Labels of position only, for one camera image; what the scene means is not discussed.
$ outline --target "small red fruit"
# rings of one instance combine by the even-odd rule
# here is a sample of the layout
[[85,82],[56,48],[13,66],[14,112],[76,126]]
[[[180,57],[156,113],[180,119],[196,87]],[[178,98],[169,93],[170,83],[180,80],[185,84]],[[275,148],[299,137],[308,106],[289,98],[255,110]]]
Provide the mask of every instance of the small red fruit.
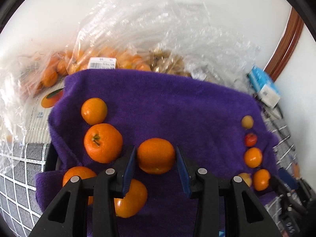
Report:
[[257,143],[257,136],[253,133],[247,134],[245,136],[245,144],[247,147],[255,146]]

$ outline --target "blue and white box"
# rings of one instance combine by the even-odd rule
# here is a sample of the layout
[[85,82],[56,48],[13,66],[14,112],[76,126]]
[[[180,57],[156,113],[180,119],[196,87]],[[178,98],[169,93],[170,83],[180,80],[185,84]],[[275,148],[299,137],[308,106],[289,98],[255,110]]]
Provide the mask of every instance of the blue and white box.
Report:
[[269,75],[257,66],[253,66],[249,79],[261,101],[274,108],[281,96]]

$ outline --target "small yellow fruit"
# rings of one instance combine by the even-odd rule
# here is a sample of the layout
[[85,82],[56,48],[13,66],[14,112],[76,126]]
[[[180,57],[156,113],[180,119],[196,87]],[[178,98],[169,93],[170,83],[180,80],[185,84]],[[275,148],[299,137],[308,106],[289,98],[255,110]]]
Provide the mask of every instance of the small yellow fruit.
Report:
[[241,120],[241,126],[245,129],[250,129],[253,127],[253,118],[250,115],[244,116]]
[[247,174],[247,173],[240,173],[238,176],[240,176],[245,183],[250,187],[252,184],[252,180],[251,180],[251,174]]

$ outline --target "barcode label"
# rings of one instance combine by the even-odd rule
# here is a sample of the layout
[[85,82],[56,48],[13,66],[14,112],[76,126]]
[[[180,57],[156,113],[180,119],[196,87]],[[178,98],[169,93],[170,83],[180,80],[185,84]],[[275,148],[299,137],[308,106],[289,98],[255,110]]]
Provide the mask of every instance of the barcode label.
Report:
[[88,63],[88,69],[115,69],[116,59],[105,57],[92,57]]

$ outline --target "white wall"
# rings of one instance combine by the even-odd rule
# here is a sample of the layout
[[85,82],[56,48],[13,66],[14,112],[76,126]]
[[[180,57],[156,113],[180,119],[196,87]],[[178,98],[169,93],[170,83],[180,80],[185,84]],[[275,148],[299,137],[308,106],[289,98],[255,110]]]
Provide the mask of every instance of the white wall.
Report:
[[276,81],[301,174],[316,189],[316,43],[304,26],[297,47]]
[[[0,34],[0,63],[38,50],[60,49],[99,0],[26,0]],[[202,2],[203,0],[177,0]],[[215,25],[228,26],[260,45],[257,65],[264,68],[286,26],[285,0],[204,0]]]

